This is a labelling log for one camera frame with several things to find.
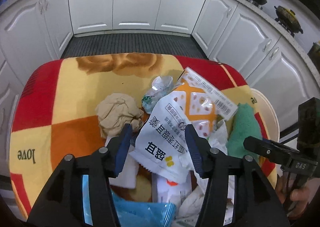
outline black floor mat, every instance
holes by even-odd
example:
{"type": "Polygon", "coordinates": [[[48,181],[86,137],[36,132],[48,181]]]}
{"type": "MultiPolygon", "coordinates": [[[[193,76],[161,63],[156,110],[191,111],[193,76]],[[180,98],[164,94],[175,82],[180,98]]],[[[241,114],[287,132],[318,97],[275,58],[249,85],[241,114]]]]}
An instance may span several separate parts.
{"type": "Polygon", "coordinates": [[[192,37],[140,33],[73,37],[61,58],[132,52],[207,59],[192,37]]]}

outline stove burner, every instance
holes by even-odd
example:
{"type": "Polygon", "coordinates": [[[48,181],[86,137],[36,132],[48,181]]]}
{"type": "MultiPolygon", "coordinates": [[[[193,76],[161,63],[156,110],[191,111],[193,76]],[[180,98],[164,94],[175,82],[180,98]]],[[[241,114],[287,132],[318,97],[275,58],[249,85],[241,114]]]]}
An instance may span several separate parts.
{"type": "Polygon", "coordinates": [[[251,4],[255,5],[256,7],[260,8],[262,10],[262,7],[254,0],[246,0],[248,2],[250,2],[251,4]]]}
{"type": "Polygon", "coordinates": [[[290,35],[291,35],[292,37],[294,37],[294,33],[291,31],[291,29],[288,27],[288,25],[287,25],[282,19],[280,19],[279,17],[277,17],[275,20],[276,20],[280,25],[282,25],[282,26],[284,27],[284,29],[286,29],[286,30],[290,33],[290,35]]]}

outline metal bolt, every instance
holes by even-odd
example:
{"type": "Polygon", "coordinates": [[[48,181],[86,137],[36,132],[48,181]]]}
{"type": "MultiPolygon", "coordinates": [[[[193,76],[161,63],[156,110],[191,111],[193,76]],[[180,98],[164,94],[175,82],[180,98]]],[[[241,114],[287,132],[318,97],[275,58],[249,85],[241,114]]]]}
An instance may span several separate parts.
{"type": "Polygon", "coordinates": [[[218,154],[219,153],[219,150],[217,148],[210,148],[210,152],[212,154],[218,154]]]}
{"type": "Polygon", "coordinates": [[[246,155],[244,158],[249,162],[251,162],[253,160],[253,157],[250,155],[246,155]]]}
{"type": "Polygon", "coordinates": [[[65,161],[70,161],[72,158],[73,158],[73,155],[71,155],[71,154],[67,154],[64,156],[65,161]]]}
{"type": "Polygon", "coordinates": [[[106,147],[99,148],[99,153],[104,154],[107,153],[108,149],[106,147]]]}

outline table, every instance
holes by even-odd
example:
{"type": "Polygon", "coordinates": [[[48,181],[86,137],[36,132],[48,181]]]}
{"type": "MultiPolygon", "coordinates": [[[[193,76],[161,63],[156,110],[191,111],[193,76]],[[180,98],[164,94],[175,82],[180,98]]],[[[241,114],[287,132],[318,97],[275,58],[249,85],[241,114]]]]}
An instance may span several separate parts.
{"type": "MultiPolygon", "coordinates": [[[[86,156],[104,146],[95,113],[100,101],[113,92],[120,92],[132,96],[141,107],[141,99],[155,77],[170,75],[176,81],[186,67],[199,73],[234,103],[249,103],[254,108],[262,136],[268,138],[258,103],[251,101],[250,87],[226,64],[148,53],[51,61],[29,78],[12,125],[10,176],[22,214],[28,217],[42,187],[66,154],[86,156]]],[[[232,119],[227,128],[230,133],[232,119]]],[[[260,165],[275,186],[275,165],[264,158],[260,158],[260,165]]],[[[136,190],[125,190],[124,197],[150,201],[148,195],[141,198],[141,192],[148,193],[146,190],[151,191],[150,177],[141,169],[136,190]]]]}

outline blue gripper pad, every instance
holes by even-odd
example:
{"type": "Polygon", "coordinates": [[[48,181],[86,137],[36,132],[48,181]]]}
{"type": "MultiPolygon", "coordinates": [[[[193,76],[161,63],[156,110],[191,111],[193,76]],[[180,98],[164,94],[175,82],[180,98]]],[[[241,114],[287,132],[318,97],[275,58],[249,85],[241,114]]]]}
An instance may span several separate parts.
{"type": "Polygon", "coordinates": [[[115,177],[122,172],[125,159],[127,158],[128,150],[130,147],[130,139],[132,137],[132,126],[126,123],[121,130],[118,137],[114,137],[110,140],[107,148],[113,149],[116,152],[112,154],[114,156],[114,174],[115,177]]]}
{"type": "Polygon", "coordinates": [[[210,144],[206,139],[198,136],[192,124],[186,126],[184,134],[195,171],[201,178],[208,178],[206,172],[212,169],[208,153],[210,144]]]}

